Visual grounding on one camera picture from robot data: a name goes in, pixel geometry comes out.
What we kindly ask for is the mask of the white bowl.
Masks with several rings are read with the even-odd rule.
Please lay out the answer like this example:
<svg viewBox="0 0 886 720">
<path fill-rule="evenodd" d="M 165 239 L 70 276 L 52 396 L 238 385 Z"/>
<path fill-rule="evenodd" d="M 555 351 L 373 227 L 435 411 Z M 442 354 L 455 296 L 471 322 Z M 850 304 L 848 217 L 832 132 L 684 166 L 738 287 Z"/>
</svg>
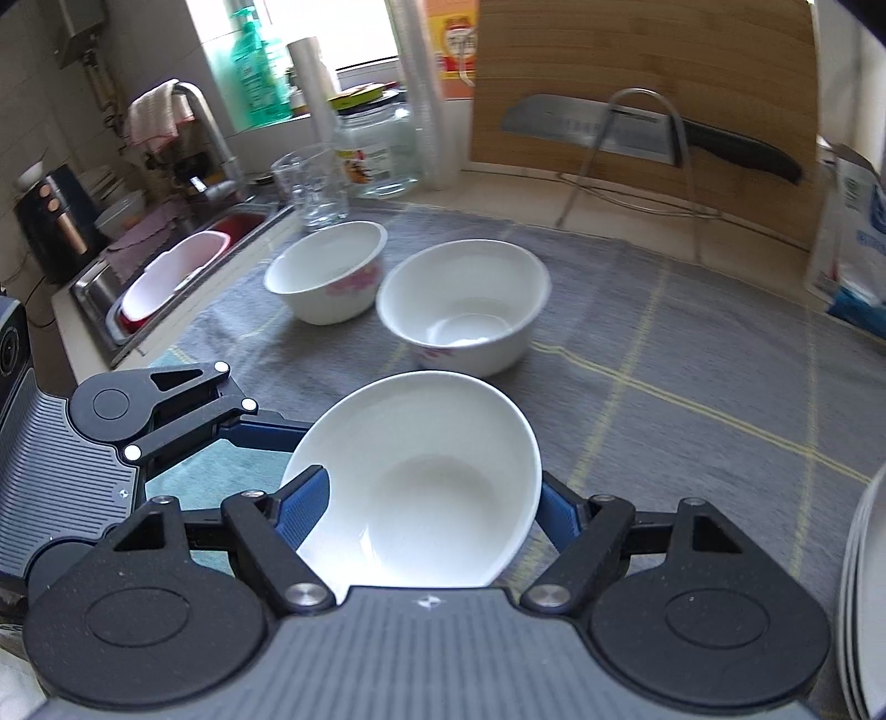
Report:
<svg viewBox="0 0 886 720">
<path fill-rule="evenodd" d="M 321 415 L 284 474 L 329 474 L 300 558 L 344 599 L 356 587 L 493 584 L 532 529 L 542 487 L 523 411 L 464 373 L 399 373 Z"/>
<path fill-rule="evenodd" d="M 397 265 L 375 309 L 420 368 L 487 378 L 529 351 L 553 282 L 530 250 L 500 240 L 437 244 Z"/>
<path fill-rule="evenodd" d="M 320 229 L 272 261 L 264 288 L 311 326 L 350 321 L 374 304 L 386 244 L 388 230 L 369 220 Z"/>
</svg>

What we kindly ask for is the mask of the white plate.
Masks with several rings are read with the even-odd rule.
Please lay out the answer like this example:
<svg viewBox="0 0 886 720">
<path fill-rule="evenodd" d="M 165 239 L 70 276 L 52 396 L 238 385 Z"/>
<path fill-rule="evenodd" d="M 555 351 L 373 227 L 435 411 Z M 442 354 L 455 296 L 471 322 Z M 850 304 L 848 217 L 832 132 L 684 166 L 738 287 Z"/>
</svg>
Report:
<svg viewBox="0 0 886 720">
<path fill-rule="evenodd" d="M 884 468 L 863 491 L 842 558 L 839 685 L 852 718 L 884 717 Z"/>
</svg>

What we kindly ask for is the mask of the red basin in sink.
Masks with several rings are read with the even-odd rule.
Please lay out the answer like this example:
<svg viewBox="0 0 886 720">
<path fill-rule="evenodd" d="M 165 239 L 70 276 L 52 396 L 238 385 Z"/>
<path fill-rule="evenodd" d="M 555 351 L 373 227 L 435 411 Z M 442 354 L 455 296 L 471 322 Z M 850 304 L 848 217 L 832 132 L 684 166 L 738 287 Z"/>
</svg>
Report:
<svg viewBox="0 0 886 720">
<path fill-rule="evenodd" d="M 143 327 L 263 220 L 257 213 L 233 213 L 164 250 L 123 294 L 117 312 L 120 326 L 129 333 Z"/>
</svg>

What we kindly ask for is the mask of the steel sink faucet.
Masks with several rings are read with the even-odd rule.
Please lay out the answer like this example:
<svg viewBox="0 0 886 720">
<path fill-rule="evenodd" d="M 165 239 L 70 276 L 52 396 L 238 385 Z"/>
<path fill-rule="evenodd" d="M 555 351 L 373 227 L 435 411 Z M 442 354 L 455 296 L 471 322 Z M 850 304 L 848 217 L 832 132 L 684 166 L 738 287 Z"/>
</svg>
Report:
<svg viewBox="0 0 886 720">
<path fill-rule="evenodd" d="M 192 114 L 174 150 L 171 174 L 176 189 L 203 214 L 243 201 L 248 195 L 245 174 L 203 92 L 195 84 L 175 80 L 173 99 L 183 100 Z"/>
</svg>

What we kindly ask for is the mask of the black air fryer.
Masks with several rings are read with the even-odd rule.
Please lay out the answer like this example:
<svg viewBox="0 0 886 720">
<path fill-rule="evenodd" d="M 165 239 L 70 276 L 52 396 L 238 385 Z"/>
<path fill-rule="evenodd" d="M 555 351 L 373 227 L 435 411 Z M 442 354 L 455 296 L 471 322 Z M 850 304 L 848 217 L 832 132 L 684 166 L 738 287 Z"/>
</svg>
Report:
<svg viewBox="0 0 886 720">
<path fill-rule="evenodd" d="M 13 211 L 51 284 L 70 282 L 107 246 L 96 228 L 95 204 L 68 165 L 47 172 Z"/>
</svg>

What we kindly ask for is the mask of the clear drinking glass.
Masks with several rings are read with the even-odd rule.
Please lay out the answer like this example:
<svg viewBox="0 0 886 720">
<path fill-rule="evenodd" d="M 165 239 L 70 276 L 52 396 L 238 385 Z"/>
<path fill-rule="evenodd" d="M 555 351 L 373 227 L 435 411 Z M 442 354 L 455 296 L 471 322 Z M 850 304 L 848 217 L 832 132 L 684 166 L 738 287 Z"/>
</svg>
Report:
<svg viewBox="0 0 886 720">
<path fill-rule="evenodd" d="M 339 224 L 348 214 L 347 183 L 329 144 L 299 148 L 270 167 L 275 186 L 306 231 Z"/>
</svg>

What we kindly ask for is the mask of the glass jar with lid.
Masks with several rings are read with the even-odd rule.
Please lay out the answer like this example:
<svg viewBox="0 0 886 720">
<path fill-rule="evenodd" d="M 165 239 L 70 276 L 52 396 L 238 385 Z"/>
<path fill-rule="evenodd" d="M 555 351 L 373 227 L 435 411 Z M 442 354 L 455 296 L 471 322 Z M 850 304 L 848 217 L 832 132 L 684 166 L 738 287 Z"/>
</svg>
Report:
<svg viewBox="0 0 886 720">
<path fill-rule="evenodd" d="M 352 197 L 398 197 L 418 184 L 418 140 L 404 89 L 363 85 L 333 109 L 332 147 Z"/>
</svg>

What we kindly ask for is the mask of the green dish soap bottle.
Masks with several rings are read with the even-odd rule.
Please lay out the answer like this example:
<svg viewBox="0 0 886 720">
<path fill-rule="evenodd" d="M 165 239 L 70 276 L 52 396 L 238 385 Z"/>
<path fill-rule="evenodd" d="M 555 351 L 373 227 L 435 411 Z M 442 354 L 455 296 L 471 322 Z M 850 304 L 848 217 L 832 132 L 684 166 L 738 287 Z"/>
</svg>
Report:
<svg viewBox="0 0 886 720">
<path fill-rule="evenodd" d="M 278 83 L 253 2 L 231 2 L 233 46 L 230 60 L 253 126 L 267 126 L 290 117 L 289 101 Z"/>
</svg>

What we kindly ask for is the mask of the pink cloth on faucet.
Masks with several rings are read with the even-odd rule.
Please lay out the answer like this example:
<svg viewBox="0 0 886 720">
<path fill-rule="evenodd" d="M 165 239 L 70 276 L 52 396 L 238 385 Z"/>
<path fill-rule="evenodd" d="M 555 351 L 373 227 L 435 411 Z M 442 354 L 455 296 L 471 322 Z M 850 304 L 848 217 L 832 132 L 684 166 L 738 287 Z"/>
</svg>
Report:
<svg viewBox="0 0 886 720">
<path fill-rule="evenodd" d="M 129 105 L 126 142 L 129 147 L 158 153 L 179 138 L 179 127 L 195 120 L 189 100 L 176 91 L 177 80 L 147 90 Z"/>
</svg>

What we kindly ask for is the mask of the white blue salt bag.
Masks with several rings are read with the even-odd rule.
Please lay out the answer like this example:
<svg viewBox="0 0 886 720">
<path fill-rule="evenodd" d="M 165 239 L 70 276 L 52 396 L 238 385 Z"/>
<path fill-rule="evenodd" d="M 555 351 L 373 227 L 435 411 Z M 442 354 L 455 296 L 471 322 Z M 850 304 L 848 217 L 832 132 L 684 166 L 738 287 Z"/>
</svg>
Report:
<svg viewBox="0 0 886 720">
<path fill-rule="evenodd" d="M 838 320 L 884 337 L 884 182 L 847 146 L 825 152 L 825 203 L 805 288 Z"/>
</svg>

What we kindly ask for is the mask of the plastic wrap roll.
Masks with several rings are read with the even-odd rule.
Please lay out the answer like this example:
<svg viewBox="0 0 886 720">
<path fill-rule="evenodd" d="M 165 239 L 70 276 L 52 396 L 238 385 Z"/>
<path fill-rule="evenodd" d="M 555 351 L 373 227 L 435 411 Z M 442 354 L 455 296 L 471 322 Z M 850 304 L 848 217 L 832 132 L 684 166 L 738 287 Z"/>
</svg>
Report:
<svg viewBox="0 0 886 720">
<path fill-rule="evenodd" d="M 314 36 L 300 38 L 290 42 L 287 49 L 318 141 L 331 144 L 338 127 L 338 116 L 331 100 L 338 95 L 339 89 L 331 71 L 321 59 L 318 39 Z"/>
</svg>

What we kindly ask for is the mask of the stack of plastic cups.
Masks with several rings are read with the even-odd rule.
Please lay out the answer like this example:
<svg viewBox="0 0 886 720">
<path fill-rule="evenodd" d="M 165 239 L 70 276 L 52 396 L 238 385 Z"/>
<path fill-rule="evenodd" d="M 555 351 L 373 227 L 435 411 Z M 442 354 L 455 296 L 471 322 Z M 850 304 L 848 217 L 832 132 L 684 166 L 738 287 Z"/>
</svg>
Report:
<svg viewBox="0 0 886 720">
<path fill-rule="evenodd" d="M 445 98 L 432 53 L 424 3 L 388 0 L 386 9 L 413 111 L 425 184 L 433 191 L 443 191 L 458 180 L 460 164 L 454 136 L 446 121 Z"/>
</svg>

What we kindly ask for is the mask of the orange oil jug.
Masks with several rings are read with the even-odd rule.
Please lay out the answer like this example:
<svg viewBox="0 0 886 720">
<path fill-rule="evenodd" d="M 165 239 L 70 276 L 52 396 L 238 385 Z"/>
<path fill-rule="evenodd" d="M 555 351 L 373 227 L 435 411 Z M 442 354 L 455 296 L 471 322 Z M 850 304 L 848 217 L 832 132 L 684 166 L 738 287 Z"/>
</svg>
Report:
<svg viewBox="0 0 886 720">
<path fill-rule="evenodd" d="M 472 99 L 477 49 L 477 0 L 425 0 L 431 48 L 446 99 Z"/>
</svg>

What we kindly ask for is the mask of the bamboo cutting board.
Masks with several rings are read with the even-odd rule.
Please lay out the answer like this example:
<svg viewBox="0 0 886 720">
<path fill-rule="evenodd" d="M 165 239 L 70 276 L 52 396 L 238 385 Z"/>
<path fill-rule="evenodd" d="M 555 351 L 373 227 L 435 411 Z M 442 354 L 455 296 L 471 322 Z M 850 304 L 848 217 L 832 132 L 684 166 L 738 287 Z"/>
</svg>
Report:
<svg viewBox="0 0 886 720">
<path fill-rule="evenodd" d="M 610 99 L 767 142 L 802 167 L 800 183 L 736 167 L 703 150 L 689 174 L 701 204 L 811 243 L 817 186 L 818 68 L 808 2 L 483 2 L 477 21 L 472 161 L 574 174 L 583 153 L 502 131 L 536 93 Z"/>
</svg>

